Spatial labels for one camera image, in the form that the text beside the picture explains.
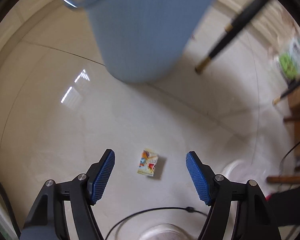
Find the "tile floor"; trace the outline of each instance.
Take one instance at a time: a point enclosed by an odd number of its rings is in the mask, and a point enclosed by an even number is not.
[[[248,176],[264,193],[275,191],[265,178],[278,173],[293,129],[282,123],[287,102],[271,104],[286,86],[267,50],[243,31],[201,76],[194,72],[229,20],[210,8],[170,75],[143,85],[124,84],[106,71],[84,12],[60,7],[29,31],[0,70],[0,180],[20,225],[47,179],[73,179],[107,148],[115,151],[116,165],[93,207],[104,235],[142,209],[193,206],[207,212],[186,169],[190,150],[215,173],[245,161]],[[86,78],[77,79],[82,72]],[[162,157],[154,179],[137,174],[145,147]],[[76,239],[70,208],[67,204],[68,226]],[[151,212],[129,220],[110,239],[137,239],[159,223],[195,237],[204,219],[182,211]]]

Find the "candy wrapper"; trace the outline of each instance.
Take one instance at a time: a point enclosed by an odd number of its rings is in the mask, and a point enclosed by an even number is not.
[[[138,173],[153,177],[158,157],[159,156],[151,150],[144,149],[141,155]]]

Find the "black wire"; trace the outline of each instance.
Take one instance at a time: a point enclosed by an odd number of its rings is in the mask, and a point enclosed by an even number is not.
[[[288,151],[287,154],[286,154],[286,155],[282,158],[282,160],[280,161],[280,166],[279,166],[279,172],[280,172],[280,174],[283,173],[283,163],[284,163],[285,158],[286,158],[286,157],[289,155],[289,153],[292,152],[299,144],[300,144],[300,141],[299,141],[295,146],[293,146],[293,147],[291,148],[291,150]]]
[[[13,209],[12,209],[12,206],[10,204],[8,195],[7,195],[6,191],[4,190],[1,182],[0,182],[0,195],[3,199],[4,204],[7,207],[7,211],[8,211],[9,217],[11,219],[12,226],[13,226],[15,232],[16,232],[16,235],[17,235],[18,239],[20,239],[20,235],[21,235],[20,228],[18,226],[16,217],[14,216]]]
[[[163,210],[163,209],[180,209],[180,210],[185,210],[189,213],[199,213],[199,214],[202,214],[204,216],[208,216],[207,214],[201,212],[201,211],[198,211],[198,210],[195,210],[193,207],[186,207],[186,208],[182,208],[182,207],[160,207],[160,208],[150,208],[150,209],[145,209],[145,210],[142,210],[142,211],[139,211],[139,212],[136,212],[136,213],[133,213],[127,217],[125,217],[124,219],[121,219],[118,223],[116,223],[108,232],[105,240],[108,239],[109,235],[111,234],[111,232],[116,228],[117,225],[120,225],[123,221],[127,220],[127,219],[130,219],[134,216],[137,216],[137,215],[140,215],[140,214],[143,214],[143,213],[146,213],[146,212],[150,212],[150,211],[155,211],[155,210]]]

